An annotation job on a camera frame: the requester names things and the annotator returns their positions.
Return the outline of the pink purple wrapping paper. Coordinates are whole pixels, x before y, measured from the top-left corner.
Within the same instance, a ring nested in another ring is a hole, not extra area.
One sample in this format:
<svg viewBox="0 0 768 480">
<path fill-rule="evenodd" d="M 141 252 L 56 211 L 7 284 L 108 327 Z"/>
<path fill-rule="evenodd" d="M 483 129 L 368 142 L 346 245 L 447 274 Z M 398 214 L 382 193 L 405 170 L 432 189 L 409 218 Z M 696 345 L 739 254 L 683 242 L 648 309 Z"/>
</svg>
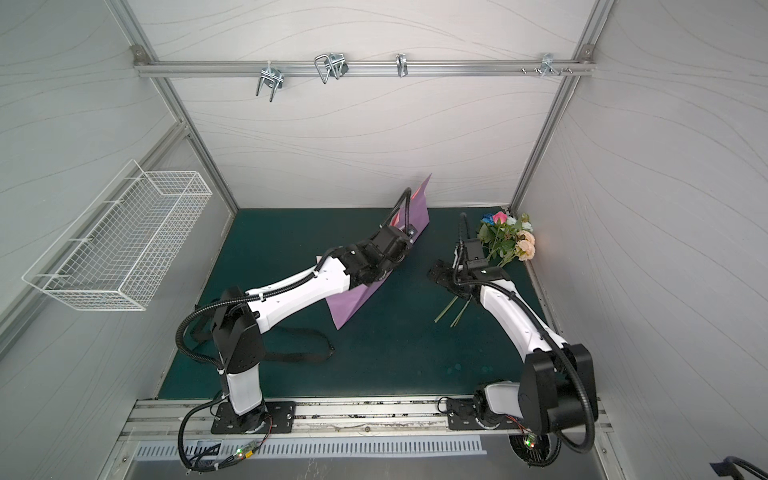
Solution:
<svg viewBox="0 0 768 480">
<path fill-rule="evenodd" d="M 429 224 L 425 178 L 415 190 L 406 189 L 379 229 L 358 243 L 332 250 L 330 256 L 341 261 L 350 276 L 347 291 L 326 299 L 333 323 L 341 329 L 384 283 L 410 253 Z"/>
</svg>

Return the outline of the mint fake flower stem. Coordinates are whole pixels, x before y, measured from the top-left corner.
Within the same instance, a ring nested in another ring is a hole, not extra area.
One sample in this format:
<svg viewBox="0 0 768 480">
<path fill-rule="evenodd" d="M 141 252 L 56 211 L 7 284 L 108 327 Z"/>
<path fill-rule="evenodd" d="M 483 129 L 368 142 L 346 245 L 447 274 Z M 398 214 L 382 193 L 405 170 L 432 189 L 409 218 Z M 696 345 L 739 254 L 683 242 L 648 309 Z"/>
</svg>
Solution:
<svg viewBox="0 0 768 480">
<path fill-rule="evenodd" d="M 531 233 L 533 231 L 530 217 L 526 213 L 523 213 L 519 218 L 510 216 L 507 224 L 516 232 L 526 231 Z"/>
</svg>

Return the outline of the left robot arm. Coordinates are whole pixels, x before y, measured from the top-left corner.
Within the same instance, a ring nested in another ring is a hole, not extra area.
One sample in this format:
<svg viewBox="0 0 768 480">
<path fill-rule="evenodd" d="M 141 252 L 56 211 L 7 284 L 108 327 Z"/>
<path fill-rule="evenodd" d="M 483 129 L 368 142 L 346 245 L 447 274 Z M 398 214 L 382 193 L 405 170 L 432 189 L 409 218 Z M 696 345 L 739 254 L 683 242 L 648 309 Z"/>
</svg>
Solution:
<svg viewBox="0 0 768 480">
<path fill-rule="evenodd" d="M 261 413 L 266 405 L 260 364 L 265 360 L 290 363 L 297 359 L 295 355 L 269 354 L 263 335 L 316 302 L 385 279 L 408 255 L 416 233 L 412 225 L 383 225 L 358 243 L 328 249 L 313 267 L 292 277 L 200 307 L 179 324 L 175 333 L 177 350 L 215 367 L 222 381 L 222 398 L 236 416 Z M 209 311 L 214 318 L 214 357 L 197 353 L 185 344 L 187 328 Z"/>
</svg>

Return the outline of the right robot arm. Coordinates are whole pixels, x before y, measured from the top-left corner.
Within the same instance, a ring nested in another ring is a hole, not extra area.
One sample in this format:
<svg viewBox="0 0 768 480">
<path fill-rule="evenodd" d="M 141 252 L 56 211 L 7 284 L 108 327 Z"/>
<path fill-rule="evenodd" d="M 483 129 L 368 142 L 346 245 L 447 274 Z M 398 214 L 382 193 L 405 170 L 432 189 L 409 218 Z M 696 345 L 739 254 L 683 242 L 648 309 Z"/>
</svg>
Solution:
<svg viewBox="0 0 768 480">
<path fill-rule="evenodd" d="M 470 268 L 438 260 L 428 278 L 488 311 L 523 362 L 518 381 L 487 383 L 475 392 L 472 410 L 477 426 L 493 430 L 505 421 L 516 422 L 525 434 L 552 434 L 560 446 L 590 452 L 599 413 L 589 350 L 554 332 L 500 267 Z"/>
</svg>

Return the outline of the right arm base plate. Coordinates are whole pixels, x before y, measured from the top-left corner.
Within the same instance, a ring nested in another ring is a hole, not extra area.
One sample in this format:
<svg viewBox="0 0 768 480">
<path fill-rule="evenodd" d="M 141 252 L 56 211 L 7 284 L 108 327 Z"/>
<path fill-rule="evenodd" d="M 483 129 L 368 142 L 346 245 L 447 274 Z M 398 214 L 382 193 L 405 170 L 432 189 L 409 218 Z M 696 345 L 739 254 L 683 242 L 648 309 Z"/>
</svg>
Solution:
<svg viewBox="0 0 768 480">
<path fill-rule="evenodd" d="M 486 402 L 475 398 L 444 396 L 436 404 L 437 410 L 447 418 L 452 431 L 517 431 L 526 433 L 518 417 L 494 413 Z"/>
</svg>

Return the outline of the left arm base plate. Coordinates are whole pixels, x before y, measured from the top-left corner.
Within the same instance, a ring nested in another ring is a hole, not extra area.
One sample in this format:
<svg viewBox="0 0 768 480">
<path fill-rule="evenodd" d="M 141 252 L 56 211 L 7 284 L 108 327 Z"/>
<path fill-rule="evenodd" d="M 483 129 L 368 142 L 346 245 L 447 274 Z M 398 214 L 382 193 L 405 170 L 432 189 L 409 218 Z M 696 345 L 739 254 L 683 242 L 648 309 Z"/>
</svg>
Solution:
<svg viewBox="0 0 768 480">
<path fill-rule="evenodd" d="M 292 401 L 262 402 L 255 409 L 236 414 L 228 401 L 216 410 L 210 432 L 219 435 L 290 433 L 293 428 L 296 403 Z"/>
</svg>

